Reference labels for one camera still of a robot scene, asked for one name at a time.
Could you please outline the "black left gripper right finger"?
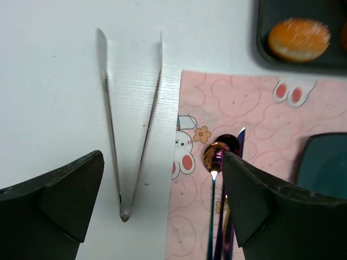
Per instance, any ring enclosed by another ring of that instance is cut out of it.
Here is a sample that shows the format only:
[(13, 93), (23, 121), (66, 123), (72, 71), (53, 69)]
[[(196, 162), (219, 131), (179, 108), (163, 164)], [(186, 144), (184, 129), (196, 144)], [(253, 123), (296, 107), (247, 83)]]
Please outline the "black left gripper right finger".
[[(227, 177), (223, 156), (222, 175)], [(237, 159), (233, 224), (245, 259), (346, 259), (346, 200), (293, 185)]]

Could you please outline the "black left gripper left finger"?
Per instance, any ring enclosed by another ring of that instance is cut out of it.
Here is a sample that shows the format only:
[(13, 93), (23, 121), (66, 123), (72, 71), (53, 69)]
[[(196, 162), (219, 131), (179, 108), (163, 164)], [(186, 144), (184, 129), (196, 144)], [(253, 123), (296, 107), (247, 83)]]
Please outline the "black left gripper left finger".
[(1, 189), (1, 259), (75, 259), (104, 172), (96, 150)]

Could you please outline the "metal food tongs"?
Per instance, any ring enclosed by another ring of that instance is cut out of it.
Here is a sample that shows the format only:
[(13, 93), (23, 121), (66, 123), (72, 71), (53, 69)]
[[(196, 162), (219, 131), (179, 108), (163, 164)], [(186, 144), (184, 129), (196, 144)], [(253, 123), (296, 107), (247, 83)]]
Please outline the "metal food tongs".
[(119, 216), (126, 223), (133, 212), (159, 98), (163, 41), (159, 41), (154, 58), (146, 58), (132, 69), (130, 64), (122, 68), (115, 63), (101, 29), (96, 29), (95, 38)]

